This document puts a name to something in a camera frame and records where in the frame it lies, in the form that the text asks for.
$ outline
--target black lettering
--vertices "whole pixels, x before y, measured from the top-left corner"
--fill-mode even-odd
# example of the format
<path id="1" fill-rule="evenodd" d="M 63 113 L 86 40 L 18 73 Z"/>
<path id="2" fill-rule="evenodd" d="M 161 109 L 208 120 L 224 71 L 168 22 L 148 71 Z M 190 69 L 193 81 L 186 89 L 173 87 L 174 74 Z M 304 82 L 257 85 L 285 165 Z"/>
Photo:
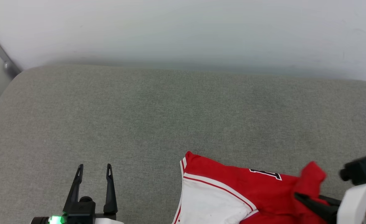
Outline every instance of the black lettering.
<path id="1" fill-rule="evenodd" d="M 256 169 L 249 169 L 249 171 L 251 171 L 253 173 L 265 174 L 267 176 L 275 177 L 277 180 L 282 180 L 281 175 L 279 175 L 278 173 L 266 172 L 266 171 L 256 170 Z"/>

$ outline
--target white jersey trim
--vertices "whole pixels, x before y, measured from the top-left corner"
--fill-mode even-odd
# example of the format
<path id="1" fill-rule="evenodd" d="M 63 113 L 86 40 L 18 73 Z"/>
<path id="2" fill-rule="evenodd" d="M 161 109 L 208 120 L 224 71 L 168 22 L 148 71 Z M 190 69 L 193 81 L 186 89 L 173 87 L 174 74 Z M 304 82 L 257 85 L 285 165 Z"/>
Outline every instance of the white jersey trim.
<path id="1" fill-rule="evenodd" d="M 258 212 L 259 212 L 259 210 L 254 210 L 254 211 L 252 211 L 252 212 L 251 212 L 251 213 L 249 213 L 247 216 L 245 216 L 245 218 L 244 218 L 243 220 L 247 219 L 248 217 L 253 216 L 254 214 L 256 214 L 256 213 L 258 213 Z"/>
<path id="2" fill-rule="evenodd" d="M 184 157 L 180 161 L 180 171 L 182 173 L 182 190 L 180 191 L 179 206 L 178 206 L 178 209 L 176 211 L 175 218 L 173 219 L 172 224 L 177 223 L 177 220 L 179 219 L 179 215 L 180 215 L 180 210 L 181 210 L 181 205 L 182 205 L 182 195 L 183 195 L 183 175 L 184 175 L 184 169 L 186 168 L 186 166 L 187 166 L 186 157 Z"/>
<path id="3" fill-rule="evenodd" d="M 239 200 L 245 202 L 246 206 L 251 211 L 254 211 L 254 210 L 257 209 L 256 206 L 254 205 L 254 203 L 252 203 L 250 200 L 248 200 L 242 194 L 238 193 L 236 190 L 234 190 L 233 188 L 229 187 L 228 185 L 226 185 L 222 182 L 219 182 L 217 180 L 213 180 L 213 179 L 208 178 L 208 177 L 202 177 L 202 176 L 193 175 L 193 174 L 189 174 L 189 173 L 184 173 L 183 178 L 187 181 L 192 181 L 192 182 L 196 182 L 196 183 L 200 182 L 200 183 L 205 183 L 205 184 L 217 187 L 221 190 L 224 190 L 227 193 L 230 193 L 232 196 L 238 198 Z"/>

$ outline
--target basketball jersey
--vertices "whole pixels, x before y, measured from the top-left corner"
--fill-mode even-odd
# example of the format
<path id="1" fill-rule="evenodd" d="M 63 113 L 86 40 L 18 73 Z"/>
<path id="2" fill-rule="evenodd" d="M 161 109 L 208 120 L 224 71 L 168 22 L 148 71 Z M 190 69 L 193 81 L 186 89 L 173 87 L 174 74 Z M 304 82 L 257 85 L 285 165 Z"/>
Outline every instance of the basketball jersey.
<path id="1" fill-rule="evenodd" d="M 310 162 L 294 177 L 225 166 L 187 152 L 181 160 L 182 191 L 172 224 L 324 224 L 294 199 L 294 192 L 318 199 L 326 174 Z"/>

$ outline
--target red jersey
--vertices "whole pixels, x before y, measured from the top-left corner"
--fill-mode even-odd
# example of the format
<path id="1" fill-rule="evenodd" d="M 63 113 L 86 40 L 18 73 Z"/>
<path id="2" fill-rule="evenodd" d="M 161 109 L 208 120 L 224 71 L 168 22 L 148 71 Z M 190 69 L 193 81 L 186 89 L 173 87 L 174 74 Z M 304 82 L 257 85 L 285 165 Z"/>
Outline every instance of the red jersey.
<path id="1" fill-rule="evenodd" d="M 225 166 L 187 152 L 181 169 L 181 201 L 173 224 L 324 223 L 294 198 L 298 192 L 323 202 L 318 195 L 326 174 L 315 162 L 294 177 Z"/>

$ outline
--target gray couch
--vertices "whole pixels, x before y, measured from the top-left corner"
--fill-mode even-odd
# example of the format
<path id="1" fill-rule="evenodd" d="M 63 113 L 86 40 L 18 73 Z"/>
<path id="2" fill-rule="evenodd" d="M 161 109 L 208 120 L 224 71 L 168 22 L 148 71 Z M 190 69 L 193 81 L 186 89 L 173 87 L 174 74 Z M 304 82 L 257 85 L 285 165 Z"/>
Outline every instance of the gray couch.
<path id="1" fill-rule="evenodd" d="M 366 82 L 83 65 L 33 68 L 0 98 L 0 224 L 61 214 L 75 171 L 101 212 L 107 163 L 126 224 L 169 224 L 186 151 L 298 175 L 315 160 L 326 196 L 366 155 Z"/>

